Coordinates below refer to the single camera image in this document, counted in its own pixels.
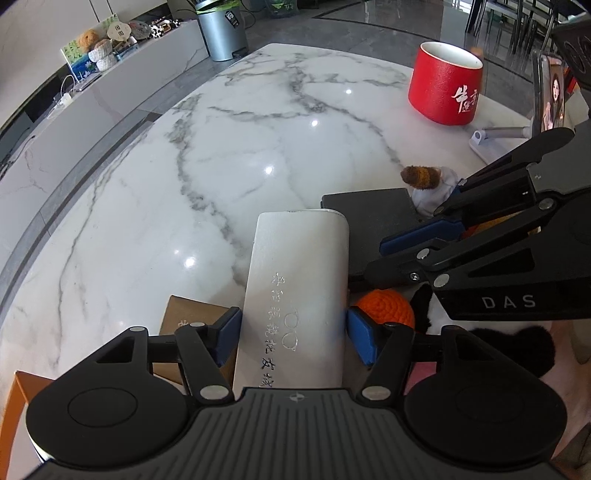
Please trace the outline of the plush bear on cabinet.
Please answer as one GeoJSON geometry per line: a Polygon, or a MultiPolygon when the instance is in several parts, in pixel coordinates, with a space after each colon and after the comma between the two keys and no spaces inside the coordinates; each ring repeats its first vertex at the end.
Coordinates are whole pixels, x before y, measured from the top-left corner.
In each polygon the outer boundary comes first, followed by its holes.
{"type": "Polygon", "coordinates": [[[94,30],[88,29],[78,36],[76,43],[82,53],[87,53],[101,40],[101,36],[94,30]]]}

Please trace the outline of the smartphone on white stand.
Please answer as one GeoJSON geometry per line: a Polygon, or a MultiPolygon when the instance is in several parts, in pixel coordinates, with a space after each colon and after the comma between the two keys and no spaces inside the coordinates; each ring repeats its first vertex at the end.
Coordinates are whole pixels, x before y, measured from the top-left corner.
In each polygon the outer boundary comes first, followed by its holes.
{"type": "Polygon", "coordinates": [[[511,150],[509,140],[524,142],[542,132],[564,126],[565,64],[557,55],[533,55],[534,110],[524,127],[490,127],[476,130],[469,146],[485,164],[491,164],[511,150]]]}

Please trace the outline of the orange storage box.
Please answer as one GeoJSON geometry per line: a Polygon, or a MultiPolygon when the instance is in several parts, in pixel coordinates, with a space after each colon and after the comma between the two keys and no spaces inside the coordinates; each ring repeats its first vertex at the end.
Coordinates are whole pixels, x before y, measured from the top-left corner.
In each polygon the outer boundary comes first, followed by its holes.
{"type": "Polygon", "coordinates": [[[1,422],[1,480],[24,479],[42,462],[26,427],[27,408],[52,379],[17,371],[1,422]]]}

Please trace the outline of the orange crochet ball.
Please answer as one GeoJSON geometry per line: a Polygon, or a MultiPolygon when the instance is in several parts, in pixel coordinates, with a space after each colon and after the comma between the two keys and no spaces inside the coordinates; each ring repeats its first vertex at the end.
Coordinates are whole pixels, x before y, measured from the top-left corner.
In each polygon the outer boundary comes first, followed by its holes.
{"type": "Polygon", "coordinates": [[[415,328],[410,302],[394,289],[376,289],[356,301],[356,307],[377,324],[396,323],[415,328]]]}

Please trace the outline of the silver trash bin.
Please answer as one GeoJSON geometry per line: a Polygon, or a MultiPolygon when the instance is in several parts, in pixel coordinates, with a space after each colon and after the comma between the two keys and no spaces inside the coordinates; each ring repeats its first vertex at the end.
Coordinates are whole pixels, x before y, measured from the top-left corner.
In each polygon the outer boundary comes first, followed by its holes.
{"type": "Polygon", "coordinates": [[[195,6],[207,51],[214,62],[242,58],[249,52],[240,6],[238,0],[205,0],[195,6]]]}

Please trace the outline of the white glasses case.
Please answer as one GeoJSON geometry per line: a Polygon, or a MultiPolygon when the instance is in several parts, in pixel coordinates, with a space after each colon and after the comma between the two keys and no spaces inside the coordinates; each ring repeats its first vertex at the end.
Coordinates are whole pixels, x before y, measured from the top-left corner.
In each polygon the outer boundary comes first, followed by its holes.
{"type": "Polygon", "coordinates": [[[342,384],[349,223],[335,210],[259,215],[233,392],[342,384]]]}

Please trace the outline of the brown square gift box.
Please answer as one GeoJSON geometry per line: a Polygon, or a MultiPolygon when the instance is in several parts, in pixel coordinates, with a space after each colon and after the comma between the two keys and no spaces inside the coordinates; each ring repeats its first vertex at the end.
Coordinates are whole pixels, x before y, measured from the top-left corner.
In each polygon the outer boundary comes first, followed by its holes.
{"type": "MultiPolygon", "coordinates": [[[[173,334],[178,328],[194,322],[211,325],[228,310],[228,307],[171,295],[164,311],[159,334],[173,334]]],[[[154,363],[153,373],[172,383],[182,384],[180,370],[176,364],[154,363]]]]}

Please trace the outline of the red cylindrical mug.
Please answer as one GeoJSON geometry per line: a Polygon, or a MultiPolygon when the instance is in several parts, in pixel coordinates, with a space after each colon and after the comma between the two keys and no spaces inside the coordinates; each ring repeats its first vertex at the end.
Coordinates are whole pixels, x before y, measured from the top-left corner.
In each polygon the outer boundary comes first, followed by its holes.
{"type": "Polygon", "coordinates": [[[410,81],[410,104],[436,123],[468,125],[476,115],[483,68],[482,60],[463,48],[423,42],[410,81]]]}

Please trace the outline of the white marble tv cabinet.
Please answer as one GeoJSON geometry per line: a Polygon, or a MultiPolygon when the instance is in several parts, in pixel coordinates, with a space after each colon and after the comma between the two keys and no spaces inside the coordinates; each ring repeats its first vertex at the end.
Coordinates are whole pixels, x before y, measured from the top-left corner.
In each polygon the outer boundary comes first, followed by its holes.
{"type": "Polygon", "coordinates": [[[183,22],[145,42],[32,130],[1,178],[2,266],[46,200],[99,140],[207,56],[198,23],[183,22]]]}

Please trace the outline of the black flat card holder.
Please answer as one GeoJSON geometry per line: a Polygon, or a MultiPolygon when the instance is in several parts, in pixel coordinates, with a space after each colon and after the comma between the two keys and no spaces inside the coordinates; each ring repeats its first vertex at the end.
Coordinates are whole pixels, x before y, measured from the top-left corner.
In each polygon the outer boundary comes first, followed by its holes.
{"type": "Polygon", "coordinates": [[[342,213],[349,223],[349,275],[360,277],[379,259],[381,241],[421,223],[406,188],[325,194],[322,208],[342,213]]]}

